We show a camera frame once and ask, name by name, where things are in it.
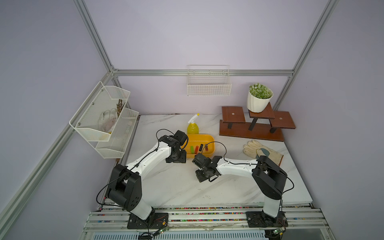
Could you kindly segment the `yellow plastic storage box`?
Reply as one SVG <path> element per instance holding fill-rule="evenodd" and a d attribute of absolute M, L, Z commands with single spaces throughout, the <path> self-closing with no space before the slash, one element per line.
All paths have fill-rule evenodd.
<path fill-rule="evenodd" d="M 187 152 L 187 158 L 193 159 L 198 153 L 211 158 L 215 153 L 215 139 L 207 134 L 188 135 L 188 143 L 183 145 Z"/>

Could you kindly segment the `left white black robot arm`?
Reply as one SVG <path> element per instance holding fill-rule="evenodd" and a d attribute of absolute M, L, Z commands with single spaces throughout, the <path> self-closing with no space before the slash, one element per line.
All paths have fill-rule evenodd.
<path fill-rule="evenodd" d="M 111 173 L 111 180 L 97 194 L 105 192 L 105 197 L 114 202 L 114 207 L 120 207 L 136 216 L 146 224 L 155 220 L 156 210 L 143 199 L 142 180 L 160 163 L 185 164 L 187 152 L 185 150 L 189 138 L 187 134 L 178 130 L 170 136 L 157 138 L 155 146 L 137 160 L 127 165 L 116 165 Z"/>

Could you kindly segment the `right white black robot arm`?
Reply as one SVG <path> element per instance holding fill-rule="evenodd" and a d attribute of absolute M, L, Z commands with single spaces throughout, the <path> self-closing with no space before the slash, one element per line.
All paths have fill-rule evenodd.
<path fill-rule="evenodd" d="M 275 163 L 283 155 L 256 140 L 244 145 L 243 152 L 252 159 L 234 160 L 225 156 L 214 156 L 210 159 L 198 153 L 193 159 L 193 163 L 199 168 L 196 176 L 200 183 L 206 180 L 212 182 L 225 175 L 253 179 L 265 196 L 262 216 L 276 220 L 281 211 L 283 194 L 295 187 L 288 174 Z"/>

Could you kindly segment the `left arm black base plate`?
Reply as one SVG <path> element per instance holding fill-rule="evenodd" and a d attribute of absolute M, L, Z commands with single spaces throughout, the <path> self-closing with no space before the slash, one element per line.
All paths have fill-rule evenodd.
<path fill-rule="evenodd" d="M 129 230 L 144 230 L 144 229 L 161 229 L 168 224 L 168 213 L 154 213 L 147 219 L 142 220 L 138 216 L 131 214 L 128 220 L 127 229 Z"/>

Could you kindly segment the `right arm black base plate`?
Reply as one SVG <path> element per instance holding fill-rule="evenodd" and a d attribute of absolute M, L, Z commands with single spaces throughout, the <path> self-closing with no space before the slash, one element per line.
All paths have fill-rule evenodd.
<path fill-rule="evenodd" d="M 270 217 L 264 212 L 246 212 L 246 219 L 249 228 L 279 228 L 287 227 L 288 222 L 285 212 L 279 211 L 277 217 Z"/>

